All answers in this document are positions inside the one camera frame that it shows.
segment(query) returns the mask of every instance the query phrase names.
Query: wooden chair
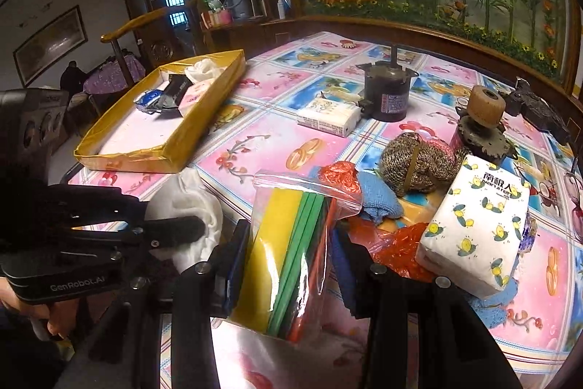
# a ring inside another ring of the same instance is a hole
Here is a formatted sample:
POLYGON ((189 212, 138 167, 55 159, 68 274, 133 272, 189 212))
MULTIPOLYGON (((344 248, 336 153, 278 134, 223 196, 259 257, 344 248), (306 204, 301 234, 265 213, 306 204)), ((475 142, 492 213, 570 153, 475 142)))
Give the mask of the wooden chair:
POLYGON ((121 51, 120 44, 118 39, 129 32, 133 32, 139 28, 142 28, 152 22, 163 18, 164 16, 168 16, 170 14, 175 14, 176 12, 186 12, 188 21, 190 23, 191 31, 193 32, 193 44, 195 45, 195 50, 197 54, 205 53, 205 46, 202 42, 202 34, 201 36, 198 35, 200 30, 200 25, 198 22, 197 15, 193 15, 193 12, 196 14, 196 0, 187 1, 183 5, 174 5, 172 7, 163 7, 161 9, 156 9, 152 12, 147 12, 146 14, 140 15, 135 19, 130 20, 119 29, 114 30, 108 34, 104 34, 101 36, 101 43, 110 43, 111 47, 113 48, 113 52, 116 56, 116 60, 120 65, 121 72, 125 78, 125 81, 128 85, 128 88, 131 88, 135 81, 132 78, 131 73, 129 72, 128 65, 125 62, 124 54, 121 51))

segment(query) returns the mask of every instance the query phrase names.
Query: blue towel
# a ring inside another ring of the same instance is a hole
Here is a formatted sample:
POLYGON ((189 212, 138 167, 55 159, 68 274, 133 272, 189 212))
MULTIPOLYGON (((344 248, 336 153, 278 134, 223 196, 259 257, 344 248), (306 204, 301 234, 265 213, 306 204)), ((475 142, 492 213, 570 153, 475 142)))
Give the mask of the blue towel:
MULTIPOLYGON (((514 260, 510 275, 514 274, 514 269, 516 269, 517 265, 518 256, 514 260)), ((470 307, 473 308, 486 327, 491 330, 506 321, 506 307, 514 300, 514 297, 518 293, 518 282, 514 277, 511 277, 504 290, 484 300, 480 300, 467 292, 462 292, 465 294, 465 299, 470 304, 470 307)))
MULTIPOLYGON (((318 177, 319 167, 310 171, 310 178, 318 177)), ((363 192, 363 211, 361 216, 380 225, 383 218, 400 218, 403 207, 397 200, 395 192, 381 178, 369 172, 357 172, 356 177, 363 192)))

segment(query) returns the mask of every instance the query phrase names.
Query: picture frame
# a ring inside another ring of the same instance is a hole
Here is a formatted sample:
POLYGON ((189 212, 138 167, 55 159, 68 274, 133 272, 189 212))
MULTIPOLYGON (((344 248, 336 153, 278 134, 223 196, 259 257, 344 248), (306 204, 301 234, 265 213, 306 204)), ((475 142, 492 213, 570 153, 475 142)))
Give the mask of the picture frame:
POLYGON ((87 40, 78 5, 40 28, 13 52, 22 87, 29 86, 63 56, 87 40))

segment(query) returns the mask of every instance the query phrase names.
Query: round table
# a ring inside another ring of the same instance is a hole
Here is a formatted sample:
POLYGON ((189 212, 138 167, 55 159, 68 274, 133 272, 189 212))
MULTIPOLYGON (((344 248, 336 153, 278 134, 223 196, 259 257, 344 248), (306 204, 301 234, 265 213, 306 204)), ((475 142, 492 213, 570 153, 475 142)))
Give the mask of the round table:
MULTIPOLYGON (((346 138, 301 127, 295 122, 296 110, 320 93, 338 101, 342 99, 334 95, 335 91, 360 93, 364 78, 356 65, 390 56, 390 49, 382 45, 341 40, 346 39, 320 32, 248 61, 240 85, 219 112, 191 164, 219 197, 224 214, 231 220, 251 215, 253 174, 261 168, 290 171, 287 158, 308 141, 317 139, 317 150, 293 172, 307 175, 314 166, 349 160, 358 170, 372 173, 383 148, 402 132, 416 131, 426 138, 449 142, 458 119, 456 101, 468 97, 473 85, 483 84, 506 93, 512 90, 468 66, 400 50, 399 62, 419 72, 411 84, 409 109, 403 121, 386 124, 362 120, 346 138)), ((514 173, 520 169, 538 191, 529 201, 538 234, 532 251, 520 258, 514 274, 518 293, 497 307, 506 318, 490 331, 523 386, 539 389, 552 379, 583 329, 583 246, 569 231, 575 229, 577 214, 573 211, 583 185, 579 176, 569 189, 566 186, 566 174, 573 162, 568 146, 537 131, 521 116, 504 114, 502 121, 506 136, 520 155, 517 161, 506 159, 503 167, 514 173), (550 253, 556 257, 553 289, 546 281, 550 253)), ((148 200, 166 178, 161 174, 104 174, 83 169, 70 183, 119 186, 124 193, 148 200)), ((435 194, 410 194, 405 200, 406 216, 398 222, 386 220, 384 228, 429 220, 440 198, 435 194)), ((93 228, 115 229, 116 224, 93 228)), ((333 277, 328 281, 322 315, 324 331, 314 334, 299 350, 223 322, 214 330, 223 387, 356 388, 368 321, 351 317, 333 277)), ((410 326, 410 337, 415 338, 415 325, 410 326)), ((164 326, 161 351, 161 385, 168 387, 170 324, 164 326)), ((415 355, 410 360, 414 363, 415 355)), ((415 387, 415 378, 410 381, 415 387)))

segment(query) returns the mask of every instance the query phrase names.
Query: tissue pack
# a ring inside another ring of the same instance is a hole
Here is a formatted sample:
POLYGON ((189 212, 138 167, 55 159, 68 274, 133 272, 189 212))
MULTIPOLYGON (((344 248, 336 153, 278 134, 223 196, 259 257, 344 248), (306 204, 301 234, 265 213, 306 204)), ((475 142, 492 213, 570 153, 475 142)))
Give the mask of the tissue pack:
POLYGON ((296 113, 297 123, 335 136, 346 137, 360 119, 356 104, 314 98, 296 113))
POLYGON ((480 299, 499 292, 518 253, 530 187, 468 155, 419 241, 416 261, 480 299))

